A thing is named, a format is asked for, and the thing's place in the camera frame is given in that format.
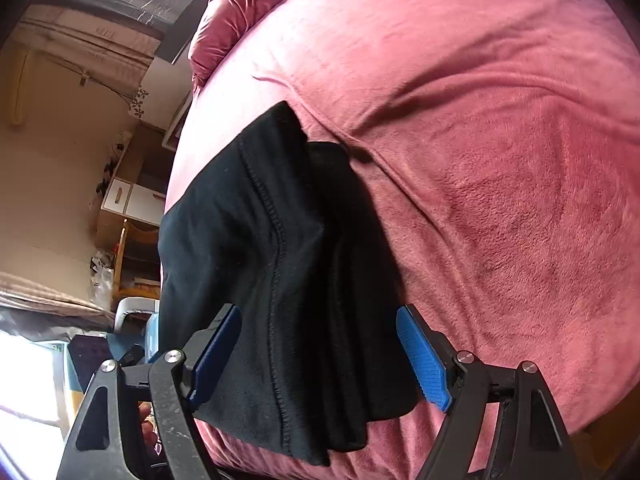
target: stitching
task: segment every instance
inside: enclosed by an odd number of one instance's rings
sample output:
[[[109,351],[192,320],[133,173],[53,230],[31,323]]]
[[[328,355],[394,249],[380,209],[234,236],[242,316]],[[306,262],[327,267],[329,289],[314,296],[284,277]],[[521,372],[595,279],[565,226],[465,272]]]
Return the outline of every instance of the stitching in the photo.
[[[273,202],[271,201],[271,198],[269,197],[267,190],[264,189],[263,184],[258,180],[257,175],[249,165],[249,160],[244,148],[243,139],[239,139],[238,145],[240,150],[240,156],[242,158],[242,163],[244,164],[244,168],[249,174],[249,177],[251,178],[251,181],[254,184],[256,191],[258,192],[260,201],[262,202],[262,205],[267,211],[267,215],[269,216],[271,225],[276,231],[276,238],[278,241],[278,248],[276,250],[276,264],[273,270],[273,280],[271,282],[271,295],[269,298],[269,311],[267,316],[267,325],[268,325],[267,354],[269,357],[271,384],[273,385],[273,391],[276,397],[276,405],[278,407],[278,413],[280,415],[280,420],[282,422],[281,444],[282,444],[282,447],[287,452],[287,454],[291,455],[290,441],[289,441],[289,416],[283,409],[282,393],[279,387],[276,369],[275,369],[275,366],[273,365],[273,339],[274,339],[273,310],[276,303],[276,290],[278,288],[278,282],[280,281],[280,267],[282,266],[282,262],[284,260],[285,254],[287,253],[287,238],[284,232],[284,228],[282,227],[282,221],[280,220],[278,214],[276,213],[276,210],[273,206]]]

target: wooden chair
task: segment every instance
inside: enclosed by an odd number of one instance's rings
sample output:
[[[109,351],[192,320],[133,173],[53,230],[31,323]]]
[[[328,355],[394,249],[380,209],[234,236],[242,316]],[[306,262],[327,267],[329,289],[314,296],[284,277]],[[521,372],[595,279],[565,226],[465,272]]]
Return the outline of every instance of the wooden chair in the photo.
[[[157,256],[158,250],[158,229],[154,229],[151,231],[142,230],[135,225],[132,224],[129,220],[125,220],[122,226],[122,232],[120,234],[120,242],[118,244],[118,252],[116,254],[116,262],[114,266],[113,273],[113,292],[111,297],[113,299],[113,306],[116,307],[117,303],[122,298],[128,298],[131,296],[138,296],[140,298],[149,298],[151,300],[159,300],[160,299],[160,285],[159,285],[159,266],[160,260],[159,257],[157,261],[154,258],[144,258],[139,255],[134,254],[126,254],[126,247],[137,244],[138,247],[147,246],[146,252],[149,254],[155,254]],[[126,262],[134,263],[133,267],[148,267],[152,269],[151,272],[156,272],[157,275],[153,276],[154,279],[144,279],[140,280],[142,282],[146,282],[147,285],[144,288],[139,288],[136,286],[123,286],[123,272],[126,270]]]

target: beige curtain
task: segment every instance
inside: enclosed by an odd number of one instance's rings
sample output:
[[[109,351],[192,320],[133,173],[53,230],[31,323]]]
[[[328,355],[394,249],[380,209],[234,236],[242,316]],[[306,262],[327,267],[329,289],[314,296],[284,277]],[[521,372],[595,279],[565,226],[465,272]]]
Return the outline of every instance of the beige curtain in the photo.
[[[55,316],[101,317],[113,321],[111,312],[90,301],[63,294],[19,276],[0,272],[0,306],[43,312]]]
[[[32,5],[12,40],[65,60],[129,96],[135,95],[160,41],[85,12]]]

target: pink bed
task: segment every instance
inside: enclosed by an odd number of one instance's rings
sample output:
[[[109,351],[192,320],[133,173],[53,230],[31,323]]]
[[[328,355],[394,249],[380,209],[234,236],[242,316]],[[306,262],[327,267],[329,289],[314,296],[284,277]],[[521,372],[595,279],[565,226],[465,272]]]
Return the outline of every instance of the pink bed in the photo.
[[[269,8],[231,27],[242,36],[231,50],[212,0],[191,49],[198,88],[168,206],[244,126],[287,100],[312,140],[350,150],[408,299],[432,328],[489,364],[535,361],[569,431],[610,409],[640,380],[640,56],[606,3]],[[368,446],[332,452],[330,468],[200,429],[213,459],[236,469],[413,479],[441,421],[423,401],[370,423]],[[473,468],[491,436],[486,424]]]

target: pink pillow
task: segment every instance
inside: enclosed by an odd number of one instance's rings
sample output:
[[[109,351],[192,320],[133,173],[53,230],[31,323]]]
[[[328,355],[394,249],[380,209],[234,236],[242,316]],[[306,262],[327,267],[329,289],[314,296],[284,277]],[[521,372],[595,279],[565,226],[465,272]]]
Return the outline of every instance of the pink pillow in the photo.
[[[242,35],[282,0],[209,0],[191,41],[194,90],[203,87]]]

